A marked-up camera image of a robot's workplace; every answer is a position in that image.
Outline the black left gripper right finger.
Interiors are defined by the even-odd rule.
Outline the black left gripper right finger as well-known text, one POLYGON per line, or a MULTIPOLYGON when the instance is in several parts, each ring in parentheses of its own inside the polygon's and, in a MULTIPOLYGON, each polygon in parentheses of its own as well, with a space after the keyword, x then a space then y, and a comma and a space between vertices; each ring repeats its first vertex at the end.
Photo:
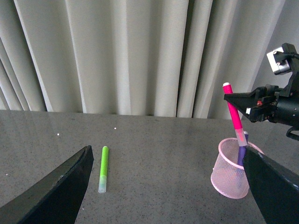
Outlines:
POLYGON ((250 191, 268 224, 299 222, 299 176, 252 147, 243 168, 250 191))

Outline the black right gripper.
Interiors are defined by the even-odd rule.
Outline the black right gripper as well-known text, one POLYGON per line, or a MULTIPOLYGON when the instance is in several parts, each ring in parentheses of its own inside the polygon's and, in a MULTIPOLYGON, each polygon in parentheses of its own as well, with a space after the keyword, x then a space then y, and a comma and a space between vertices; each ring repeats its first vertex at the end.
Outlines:
POLYGON ((287 96, 275 85, 258 87, 252 92, 225 93, 224 99, 251 122, 269 121, 299 127, 299 73, 295 73, 295 86, 287 96))

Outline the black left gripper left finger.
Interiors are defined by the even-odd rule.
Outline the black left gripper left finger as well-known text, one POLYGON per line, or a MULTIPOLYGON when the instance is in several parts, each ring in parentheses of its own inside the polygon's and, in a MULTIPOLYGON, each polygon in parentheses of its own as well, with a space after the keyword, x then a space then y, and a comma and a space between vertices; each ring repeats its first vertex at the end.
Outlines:
POLYGON ((2 224, 73 224, 93 166, 86 146, 0 209, 2 224))

